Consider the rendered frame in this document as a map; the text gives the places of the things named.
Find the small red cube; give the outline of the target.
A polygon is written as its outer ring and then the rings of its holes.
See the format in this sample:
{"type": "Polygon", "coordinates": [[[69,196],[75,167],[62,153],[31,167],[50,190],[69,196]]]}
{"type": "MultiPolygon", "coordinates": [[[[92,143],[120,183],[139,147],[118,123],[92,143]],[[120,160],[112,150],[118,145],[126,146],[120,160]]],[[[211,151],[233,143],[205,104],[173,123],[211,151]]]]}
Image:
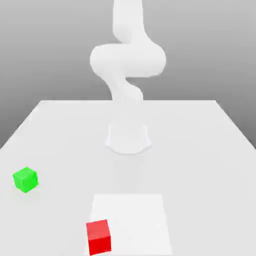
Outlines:
{"type": "Polygon", "coordinates": [[[112,251],[111,233],[107,219],[87,222],[86,231],[90,256],[112,251]]]}

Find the small green cube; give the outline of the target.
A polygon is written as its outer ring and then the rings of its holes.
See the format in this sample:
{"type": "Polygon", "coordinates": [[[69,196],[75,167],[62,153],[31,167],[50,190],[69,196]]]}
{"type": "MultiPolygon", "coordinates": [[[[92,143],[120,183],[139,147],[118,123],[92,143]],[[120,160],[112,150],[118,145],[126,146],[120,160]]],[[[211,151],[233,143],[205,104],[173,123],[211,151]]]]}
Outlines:
{"type": "Polygon", "coordinates": [[[29,192],[39,184],[37,172],[29,167],[15,172],[12,177],[15,187],[23,193],[29,192]]]}

